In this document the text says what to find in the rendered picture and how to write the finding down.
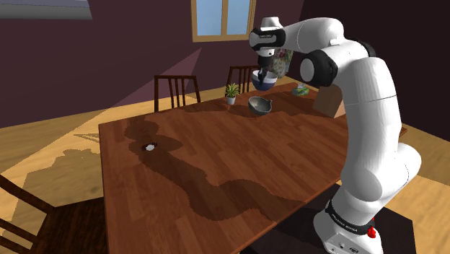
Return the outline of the blue and white bowl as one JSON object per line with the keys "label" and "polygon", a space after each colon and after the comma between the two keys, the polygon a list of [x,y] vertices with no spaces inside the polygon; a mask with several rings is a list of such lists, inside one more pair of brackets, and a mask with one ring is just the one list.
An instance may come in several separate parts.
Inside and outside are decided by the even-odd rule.
{"label": "blue and white bowl", "polygon": [[263,82],[261,82],[260,79],[258,78],[259,72],[260,72],[259,70],[254,70],[252,72],[252,84],[256,90],[267,91],[275,85],[278,77],[273,72],[268,71],[267,75],[263,79]]}

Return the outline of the floral patterned object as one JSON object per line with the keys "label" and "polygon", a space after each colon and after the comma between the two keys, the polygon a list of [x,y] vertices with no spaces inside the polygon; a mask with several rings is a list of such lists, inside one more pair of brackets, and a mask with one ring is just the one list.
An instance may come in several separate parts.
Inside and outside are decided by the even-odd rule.
{"label": "floral patterned object", "polygon": [[273,72],[278,78],[285,76],[289,70],[293,53],[293,51],[287,49],[275,49],[270,71]]}

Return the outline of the dark wooden chair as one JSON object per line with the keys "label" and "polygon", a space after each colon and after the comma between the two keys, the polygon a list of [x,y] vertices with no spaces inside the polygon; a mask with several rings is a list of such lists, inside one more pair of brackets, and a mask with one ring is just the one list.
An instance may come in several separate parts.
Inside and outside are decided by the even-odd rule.
{"label": "dark wooden chair", "polygon": [[230,66],[226,84],[231,84],[233,71],[238,71],[237,86],[240,93],[249,92],[250,82],[252,81],[252,72],[258,70],[258,65],[253,66]]}
{"label": "dark wooden chair", "polygon": [[2,175],[0,188],[45,213],[36,235],[0,219],[0,228],[32,243],[26,248],[0,236],[1,246],[17,254],[109,254],[103,197],[55,207]]}
{"label": "dark wooden chair", "polygon": [[190,75],[155,75],[154,76],[154,111],[159,112],[159,80],[166,79],[169,85],[169,93],[172,108],[186,105],[185,80],[192,80],[195,89],[197,103],[201,102],[200,90],[196,76]]}

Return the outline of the grey bowl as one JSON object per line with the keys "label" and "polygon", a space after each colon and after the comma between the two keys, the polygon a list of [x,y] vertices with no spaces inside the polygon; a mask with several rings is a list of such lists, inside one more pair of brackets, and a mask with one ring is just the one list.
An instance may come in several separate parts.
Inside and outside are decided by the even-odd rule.
{"label": "grey bowl", "polygon": [[253,96],[248,99],[248,107],[256,115],[267,115],[272,110],[272,100]]}

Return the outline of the small potted green plant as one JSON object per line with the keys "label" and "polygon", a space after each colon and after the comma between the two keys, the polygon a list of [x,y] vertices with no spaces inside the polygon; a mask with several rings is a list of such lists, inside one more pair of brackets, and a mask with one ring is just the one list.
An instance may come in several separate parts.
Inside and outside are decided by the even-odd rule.
{"label": "small potted green plant", "polygon": [[233,105],[239,94],[239,86],[235,83],[226,85],[225,95],[228,105]]}

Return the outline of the green tissue box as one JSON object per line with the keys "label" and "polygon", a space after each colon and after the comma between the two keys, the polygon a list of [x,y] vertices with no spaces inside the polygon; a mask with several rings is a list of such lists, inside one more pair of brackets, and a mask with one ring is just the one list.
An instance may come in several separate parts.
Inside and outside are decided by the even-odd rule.
{"label": "green tissue box", "polygon": [[297,84],[297,86],[291,90],[291,93],[297,97],[306,96],[309,94],[309,88],[306,84]]}

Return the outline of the wooden framed window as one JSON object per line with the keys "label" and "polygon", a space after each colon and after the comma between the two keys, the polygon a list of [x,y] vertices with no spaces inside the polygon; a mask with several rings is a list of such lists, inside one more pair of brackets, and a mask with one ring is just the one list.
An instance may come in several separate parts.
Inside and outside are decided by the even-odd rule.
{"label": "wooden framed window", "polygon": [[194,43],[248,40],[256,0],[191,0]]}

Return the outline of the light brown box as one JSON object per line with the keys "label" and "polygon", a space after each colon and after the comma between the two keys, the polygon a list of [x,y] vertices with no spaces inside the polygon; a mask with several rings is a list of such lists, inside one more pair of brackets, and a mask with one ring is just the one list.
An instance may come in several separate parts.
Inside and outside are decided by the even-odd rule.
{"label": "light brown box", "polygon": [[338,118],[345,115],[341,89],[335,84],[331,84],[328,87],[320,87],[313,108],[330,118]]}

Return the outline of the wooden dining table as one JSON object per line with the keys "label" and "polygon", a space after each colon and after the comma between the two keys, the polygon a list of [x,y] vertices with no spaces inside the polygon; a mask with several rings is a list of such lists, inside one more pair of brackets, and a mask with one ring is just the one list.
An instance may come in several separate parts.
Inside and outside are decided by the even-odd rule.
{"label": "wooden dining table", "polygon": [[243,94],[100,124],[109,254],[238,254],[333,186],[347,120],[291,88],[263,116]]}

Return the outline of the dark robot stand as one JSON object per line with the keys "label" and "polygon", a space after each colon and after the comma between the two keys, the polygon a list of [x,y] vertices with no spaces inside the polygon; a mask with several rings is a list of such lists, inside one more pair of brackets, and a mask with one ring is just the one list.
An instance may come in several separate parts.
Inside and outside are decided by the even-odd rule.
{"label": "dark robot stand", "polygon": [[[334,184],[276,227],[255,240],[240,254],[329,254],[314,231],[313,218],[332,198]],[[375,216],[384,254],[417,254],[413,222],[387,208]]]}

